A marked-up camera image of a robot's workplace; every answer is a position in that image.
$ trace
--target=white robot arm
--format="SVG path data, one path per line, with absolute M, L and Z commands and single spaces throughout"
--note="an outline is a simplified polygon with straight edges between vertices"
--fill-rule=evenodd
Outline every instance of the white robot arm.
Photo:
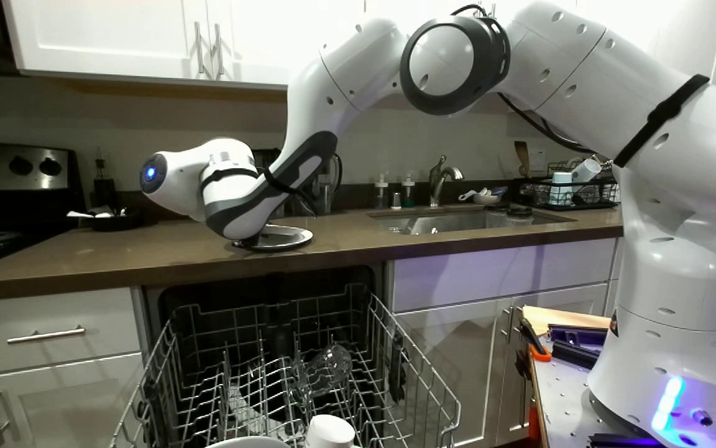
M 502 92 L 622 163 L 617 325 L 589 390 L 666 446 L 716 446 L 716 87 L 596 22 L 535 2 L 508 28 L 452 15 L 405 40 L 374 20 L 290 79 L 287 142 L 267 171 L 247 145 L 213 140 L 160 151 L 143 187 L 226 239 L 253 239 L 399 74 L 423 112 Z

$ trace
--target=dishwasher rack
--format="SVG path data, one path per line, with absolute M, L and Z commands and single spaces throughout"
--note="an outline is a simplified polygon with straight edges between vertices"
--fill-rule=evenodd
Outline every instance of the dishwasher rack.
M 319 390 L 319 356 L 345 348 L 344 377 Z M 175 308 L 115 431 L 113 448 L 206 448 L 242 436 L 303 446 L 315 414 L 356 446 L 452 446 L 461 401 L 382 307 L 344 293 L 208 310 Z

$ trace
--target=blue light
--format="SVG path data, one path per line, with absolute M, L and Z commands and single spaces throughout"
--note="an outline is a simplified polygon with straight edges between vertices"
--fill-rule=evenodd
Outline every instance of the blue light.
M 661 394 L 661 399 L 660 399 L 656 414 L 653 414 L 653 417 L 651 417 L 651 428 L 653 428 L 656 433 L 663 433 L 666 417 L 673 414 L 676 401 L 681 399 L 681 390 L 683 390 L 683 377 L 681 377 L 681 375 L 673 375 L 673 377 L 666 382 L 666 389 L 663 389 L 663 394 Z

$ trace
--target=kitchen sink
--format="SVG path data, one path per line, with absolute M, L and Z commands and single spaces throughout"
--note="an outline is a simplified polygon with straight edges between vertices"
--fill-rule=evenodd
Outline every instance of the kitchen sink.
M 425 208 L 425 212 L 376 214 L 374 218 L 394 233 L 442 233 L 464 228 L 502 228 L 502 226 L 573 222 L 566 216 L 544 212 L 533 212 L 533 216 L 508 216 L 506 212 L 487 212 L 487 208 L 464 208 L 464 212 Z

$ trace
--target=stove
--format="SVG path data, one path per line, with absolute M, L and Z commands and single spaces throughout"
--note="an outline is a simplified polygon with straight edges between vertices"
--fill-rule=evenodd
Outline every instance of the stove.
M 74 151 L 0 145 L 0 258 L 72 228 L 69 208 L 84 208 Z

